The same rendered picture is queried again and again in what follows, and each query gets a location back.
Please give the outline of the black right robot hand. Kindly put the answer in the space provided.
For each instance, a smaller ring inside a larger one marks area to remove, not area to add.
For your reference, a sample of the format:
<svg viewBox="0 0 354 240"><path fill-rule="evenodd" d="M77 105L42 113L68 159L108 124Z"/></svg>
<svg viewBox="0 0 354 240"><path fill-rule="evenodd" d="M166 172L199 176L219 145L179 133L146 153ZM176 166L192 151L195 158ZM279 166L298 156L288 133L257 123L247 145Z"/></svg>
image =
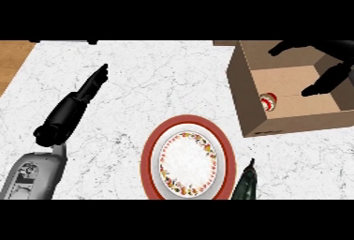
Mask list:
<svg viewBox="0 0 354 240"><path fill-rule="evenodd" d="M301 91L304 97L329 94L348 78L354 66L354 40L282 40L269 54L278 56L292 48L309 46L341 60L341 63L323 72L316 82Z"/></svg>

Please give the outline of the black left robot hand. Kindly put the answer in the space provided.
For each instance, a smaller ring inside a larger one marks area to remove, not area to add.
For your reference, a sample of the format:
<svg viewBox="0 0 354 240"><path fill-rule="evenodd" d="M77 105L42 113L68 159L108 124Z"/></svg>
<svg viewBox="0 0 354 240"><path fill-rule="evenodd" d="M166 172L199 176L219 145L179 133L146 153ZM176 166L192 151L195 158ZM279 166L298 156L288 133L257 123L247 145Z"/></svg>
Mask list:
<svg viewBox="0 0 354 240"><path fill-rule="evenodd" d="M62 145L71 137L87 105L95 98L104 83L108 80L108 65L104 64L99 70L89 77L77 92L71 92L59 101L49 114L45 124L36 129L36 143L50 147Z"/></svg>

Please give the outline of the red and white cupcake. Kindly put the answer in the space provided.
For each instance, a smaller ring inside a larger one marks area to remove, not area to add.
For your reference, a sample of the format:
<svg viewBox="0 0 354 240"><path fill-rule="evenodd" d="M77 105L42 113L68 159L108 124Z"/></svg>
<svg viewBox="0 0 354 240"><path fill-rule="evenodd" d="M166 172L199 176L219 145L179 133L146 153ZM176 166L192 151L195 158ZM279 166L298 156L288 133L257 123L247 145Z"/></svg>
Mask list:
<svg viewBox="0 0 354 240"><path fill-rule="evenodd" d="M260 95L260 102L266 112L272 112L278 105L278 96L273 93Z"/></svg>

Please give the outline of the brown cardboard box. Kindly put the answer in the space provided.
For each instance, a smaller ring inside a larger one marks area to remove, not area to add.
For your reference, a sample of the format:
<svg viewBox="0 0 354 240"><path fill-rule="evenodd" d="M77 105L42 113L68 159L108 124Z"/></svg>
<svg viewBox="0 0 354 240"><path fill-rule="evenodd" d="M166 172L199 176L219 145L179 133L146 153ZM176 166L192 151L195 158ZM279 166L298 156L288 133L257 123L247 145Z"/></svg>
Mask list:
<svg viewBox="0 0 354 240"><path fill-rule="evenodd" d="M227 78L245 137L354 126L354 84L344 81L329 94L304 97L301 91L341 61L312 47L269 54L275 40L216 40L233 46ZM260 95L276 95L266 112Z"/></svg>

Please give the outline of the dark green bottle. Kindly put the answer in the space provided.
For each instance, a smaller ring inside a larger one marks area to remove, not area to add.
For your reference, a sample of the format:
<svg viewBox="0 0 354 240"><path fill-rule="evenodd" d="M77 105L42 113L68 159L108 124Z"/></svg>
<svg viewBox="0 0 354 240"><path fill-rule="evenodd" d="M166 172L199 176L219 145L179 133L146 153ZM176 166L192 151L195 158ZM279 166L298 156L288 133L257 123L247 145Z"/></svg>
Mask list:
<svg viewBox="0 0 354 240"><path fill-rule="evenodd" d="M233 200L254 200L255 199L255 185L257 185L257 173L255 173L255 161L251 160L248 167L244 170L241 179L238 181L235 191L232 194Z"/></svg>

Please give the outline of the red rimmed floral plate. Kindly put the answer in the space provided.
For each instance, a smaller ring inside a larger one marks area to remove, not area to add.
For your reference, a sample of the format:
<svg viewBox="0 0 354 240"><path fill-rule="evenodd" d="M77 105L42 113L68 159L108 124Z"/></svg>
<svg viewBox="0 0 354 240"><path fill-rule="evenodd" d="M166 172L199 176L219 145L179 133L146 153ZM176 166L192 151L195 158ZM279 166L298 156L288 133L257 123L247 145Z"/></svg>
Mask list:
<svg viewBox="0 0 354 240"><path fill-rule="evenodd" d="M154 200L227 200L233 193L233 148L204 117L171 117L152 131L142 154L143 190Z"/></svg>

